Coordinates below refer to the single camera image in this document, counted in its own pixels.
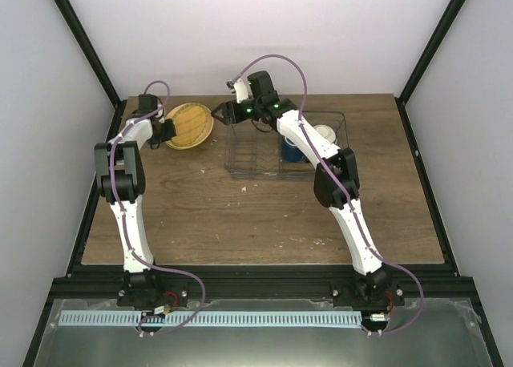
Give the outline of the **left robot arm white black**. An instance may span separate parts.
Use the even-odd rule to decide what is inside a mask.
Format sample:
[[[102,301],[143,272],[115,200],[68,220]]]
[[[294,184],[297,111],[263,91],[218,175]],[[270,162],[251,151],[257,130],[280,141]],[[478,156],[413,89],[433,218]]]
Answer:
[[[164,287],[151,268],[155,259],[143,223],[146,179],[140,150],[146,143],[158,147],[175,135],[173,122],[165,119],[161,100],[144,93],[118,134],[95,145],[96,185],[115,216],[123,248],[121,305],[150,307],[165,303]]]

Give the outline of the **black wire dish rack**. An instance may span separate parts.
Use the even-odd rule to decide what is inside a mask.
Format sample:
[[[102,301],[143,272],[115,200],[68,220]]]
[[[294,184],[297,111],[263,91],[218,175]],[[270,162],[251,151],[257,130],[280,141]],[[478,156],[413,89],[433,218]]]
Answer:
[[[305,111],[313,127],[325,124],[337,135],[337,145],[349,146],[345,115],[340,111]],[[311,163],[287,163],[281,158],[282,135],[261,122],[245,121],[228,126],[225,168],[233,177],[303,180],[314,177]]]

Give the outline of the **yellow woven bamboo plate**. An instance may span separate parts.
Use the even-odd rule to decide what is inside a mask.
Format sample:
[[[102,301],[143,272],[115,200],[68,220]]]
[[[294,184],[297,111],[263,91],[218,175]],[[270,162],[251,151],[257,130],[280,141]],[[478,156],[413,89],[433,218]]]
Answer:
[[[168,112],[175,127],[176,136],[166,141],[166,145],[176,150],[186,150],[202,144],[212,133],[211,111],[201,103],[184,103]]]

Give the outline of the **teal and white bowl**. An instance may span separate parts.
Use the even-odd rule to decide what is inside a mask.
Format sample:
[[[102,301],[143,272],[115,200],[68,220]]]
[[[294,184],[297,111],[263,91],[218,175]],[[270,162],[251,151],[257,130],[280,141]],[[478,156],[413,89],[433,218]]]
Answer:
[[[318,124],[315,125],[313,128],[319,135],[321,135],[329,143],[337,143],[337,135],[332,127],[325,124]]]

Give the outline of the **dark blue enamel mug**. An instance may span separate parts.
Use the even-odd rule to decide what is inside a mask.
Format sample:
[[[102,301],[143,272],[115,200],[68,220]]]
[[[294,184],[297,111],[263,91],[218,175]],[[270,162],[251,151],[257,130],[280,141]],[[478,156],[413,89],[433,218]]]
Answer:
[[[281,158],[287,163],[308,163],[308,159],[297,145],[287,137],[281,139]]]

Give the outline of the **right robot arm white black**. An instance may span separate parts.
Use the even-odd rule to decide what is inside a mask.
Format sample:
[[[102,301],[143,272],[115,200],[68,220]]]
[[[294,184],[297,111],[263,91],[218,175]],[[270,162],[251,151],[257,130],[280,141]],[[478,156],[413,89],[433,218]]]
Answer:
[[[212,117],[225,125],[260,121],[296,146],[315,168],[313,192],[317,202],[330,210],[345,238],[356,272],[357,298],[367,305],[378,303],[390,275],[363,215],[354,152],[328,141],[309,123],[304,116],[307,94],[299,105],[278,95],[267,71],[251,74],[247,82],[238,75],[226,86],[235,99],[217,106]]]

